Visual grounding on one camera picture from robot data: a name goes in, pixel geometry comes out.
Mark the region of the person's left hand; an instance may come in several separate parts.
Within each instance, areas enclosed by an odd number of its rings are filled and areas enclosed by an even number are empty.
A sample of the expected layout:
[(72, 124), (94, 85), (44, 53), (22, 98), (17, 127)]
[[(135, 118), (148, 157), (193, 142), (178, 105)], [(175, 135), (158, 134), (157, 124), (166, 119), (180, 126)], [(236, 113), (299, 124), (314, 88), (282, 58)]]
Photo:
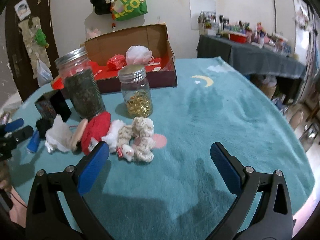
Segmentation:
[(12, 189), (10, 168), (6, 161), (0, 163), (0, 188), (5, 192), (10, 192)]

